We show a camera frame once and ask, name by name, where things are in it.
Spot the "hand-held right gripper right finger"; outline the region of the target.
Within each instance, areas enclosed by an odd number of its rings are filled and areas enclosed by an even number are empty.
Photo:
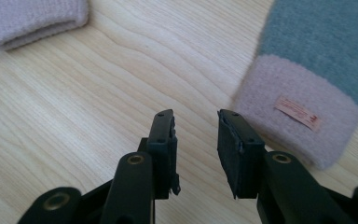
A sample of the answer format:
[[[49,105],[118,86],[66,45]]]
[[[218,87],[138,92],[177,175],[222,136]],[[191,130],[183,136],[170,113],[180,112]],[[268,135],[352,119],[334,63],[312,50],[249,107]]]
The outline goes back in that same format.
[[[240,114],[221,109],[218,117],[217,151],[233,197],[255,199],[265,142]]]

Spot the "two-tone sock with pink cuff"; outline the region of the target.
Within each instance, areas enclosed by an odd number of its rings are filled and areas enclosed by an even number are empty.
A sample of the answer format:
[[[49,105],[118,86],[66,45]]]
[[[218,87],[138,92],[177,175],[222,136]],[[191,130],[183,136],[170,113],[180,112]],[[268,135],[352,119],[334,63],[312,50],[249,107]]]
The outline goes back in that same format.
[[[358,126],[358,0],[275,0],[234,109],[319,169]]]

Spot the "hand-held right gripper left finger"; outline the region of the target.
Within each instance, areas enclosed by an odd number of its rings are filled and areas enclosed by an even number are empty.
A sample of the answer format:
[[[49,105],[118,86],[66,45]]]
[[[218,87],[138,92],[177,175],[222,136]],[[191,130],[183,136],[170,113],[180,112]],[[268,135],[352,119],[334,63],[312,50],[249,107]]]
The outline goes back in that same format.
[[[158,112],[146,141],[146,152],[153,160],[157,200],[166,200],[171,192],[178,195],[181,191],[176,172],[177,142],[173,110]]]

